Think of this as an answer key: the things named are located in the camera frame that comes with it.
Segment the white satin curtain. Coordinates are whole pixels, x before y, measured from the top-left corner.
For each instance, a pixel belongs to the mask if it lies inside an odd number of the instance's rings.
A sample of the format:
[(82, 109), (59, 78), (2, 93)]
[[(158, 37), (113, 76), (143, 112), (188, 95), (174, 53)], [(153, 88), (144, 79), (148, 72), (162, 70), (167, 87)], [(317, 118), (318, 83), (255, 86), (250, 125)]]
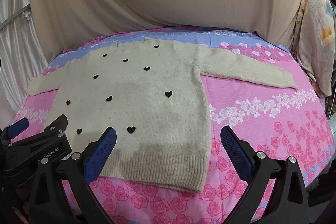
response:
[(30, 0), (1, 0), (1, 84), (18, 112), (32, 77), (47, 67), (35, 29)]

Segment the floral cream hanging cloth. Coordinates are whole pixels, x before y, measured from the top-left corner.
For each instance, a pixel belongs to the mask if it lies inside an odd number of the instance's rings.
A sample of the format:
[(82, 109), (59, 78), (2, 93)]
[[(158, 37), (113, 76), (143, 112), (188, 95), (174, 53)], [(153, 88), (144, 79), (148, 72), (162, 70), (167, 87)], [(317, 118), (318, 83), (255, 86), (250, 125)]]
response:
[(329, 0), (301, 0), (291, 51), (317, 95), (321, 98), (331, 96), (335, 22)]

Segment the beige sweater with black hearts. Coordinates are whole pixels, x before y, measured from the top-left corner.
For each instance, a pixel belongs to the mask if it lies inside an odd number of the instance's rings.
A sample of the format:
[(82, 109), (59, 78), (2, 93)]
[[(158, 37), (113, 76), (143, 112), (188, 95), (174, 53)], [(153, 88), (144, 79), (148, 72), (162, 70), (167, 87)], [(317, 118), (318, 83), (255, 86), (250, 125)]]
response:
[(90, 167), (165, 188), (203, 190), (211, 150), (210, 112), (201, 76), (295, 88), (291, 73), (228, 50), (145, 38), (114, 43), (31, 79), (35, 96), (55, 90), (47, 117), (68, 119), (66, 136), (81, 152), (112, 127), (116, 145)]

